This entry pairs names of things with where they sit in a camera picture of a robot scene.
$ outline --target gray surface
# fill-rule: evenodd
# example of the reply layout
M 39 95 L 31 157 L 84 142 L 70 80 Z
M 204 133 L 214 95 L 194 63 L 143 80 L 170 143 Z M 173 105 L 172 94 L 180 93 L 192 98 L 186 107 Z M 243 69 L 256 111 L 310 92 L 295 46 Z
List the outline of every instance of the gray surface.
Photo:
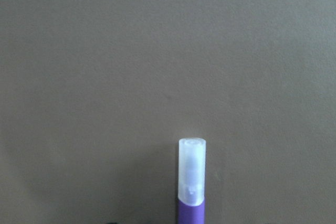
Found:
M 0 223 L 334 223 L 336 0 L 0 2 Z

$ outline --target purple marker body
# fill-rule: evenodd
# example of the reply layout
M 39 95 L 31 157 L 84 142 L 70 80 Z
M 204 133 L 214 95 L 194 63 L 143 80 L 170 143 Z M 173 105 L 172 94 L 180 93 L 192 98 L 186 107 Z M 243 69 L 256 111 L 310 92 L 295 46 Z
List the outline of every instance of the purple marker body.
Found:
M 206 142 L 183 138 L 178 149 L 178 224 L 204 224 Z

